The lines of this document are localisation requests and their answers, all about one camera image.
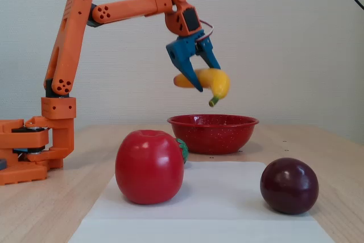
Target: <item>plum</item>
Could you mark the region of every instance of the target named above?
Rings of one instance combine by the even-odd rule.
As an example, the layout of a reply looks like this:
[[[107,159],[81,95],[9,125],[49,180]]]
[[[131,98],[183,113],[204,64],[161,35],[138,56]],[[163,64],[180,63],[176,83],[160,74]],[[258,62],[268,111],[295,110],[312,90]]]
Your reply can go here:
[[[315,172],[304,162],[280,158],[264,169],[260,192],[275,211],[298,215],[315,204],[319,196],[319,182]]]

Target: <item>red bowl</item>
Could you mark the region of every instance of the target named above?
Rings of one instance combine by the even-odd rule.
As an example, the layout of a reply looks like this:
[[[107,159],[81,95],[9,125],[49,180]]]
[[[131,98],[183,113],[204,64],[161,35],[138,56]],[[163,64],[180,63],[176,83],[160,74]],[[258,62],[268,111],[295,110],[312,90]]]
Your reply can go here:
[[[167,121],[189,152],[208,155],[236,153],[259,123],[252,117],[221,114],[174,116]]]

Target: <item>white wall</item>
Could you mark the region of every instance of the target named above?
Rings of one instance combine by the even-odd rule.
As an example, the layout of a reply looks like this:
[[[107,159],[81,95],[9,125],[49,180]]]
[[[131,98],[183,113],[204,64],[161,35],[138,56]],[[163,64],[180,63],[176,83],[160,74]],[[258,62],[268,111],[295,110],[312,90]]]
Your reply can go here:
[[[65,1],[1,0],[1,119],[40,114]],[[165,46],[176,37],[163,15],[88,27],[72,91],[77,127],[233,113],[314,124],[364,142],[364,11],[353,0],[188,1],[215,26],[214,53],[231,76],[229,96],[211,109],[209,90],[174,87],[178,71]]]

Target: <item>yellow banana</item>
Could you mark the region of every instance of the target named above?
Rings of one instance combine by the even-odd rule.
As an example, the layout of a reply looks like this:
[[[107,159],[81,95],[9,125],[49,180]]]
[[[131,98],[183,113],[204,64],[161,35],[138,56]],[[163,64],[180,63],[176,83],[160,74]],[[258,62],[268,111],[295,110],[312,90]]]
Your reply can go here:
[[[211,107],[226,97],[230,89],[229,76],[217,68],[195,69],[195,74],[203,88],[208,88],[212,91],[213,98],[209,101]],[[183,75],[178,74],[173,79],[174,84],[181,88],[194,88],[193,84]]]

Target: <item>table surface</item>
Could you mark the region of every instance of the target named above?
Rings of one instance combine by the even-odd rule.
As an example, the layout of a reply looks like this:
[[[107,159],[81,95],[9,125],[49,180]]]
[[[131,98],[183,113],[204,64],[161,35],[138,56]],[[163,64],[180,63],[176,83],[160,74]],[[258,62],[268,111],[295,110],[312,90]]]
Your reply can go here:
[[[172,133],[170,125],[101,125],[75,134],[62,170],[44,181],[0,186],[0,242],[67,242],[114,175],[124,137],[136,129]],[[335,242],[363,242],[364,146],[313,126],[257,125],[242,151],[190,154],[191,161],[269,164],[284,156],[309,164],[320,194],[311,215]]]

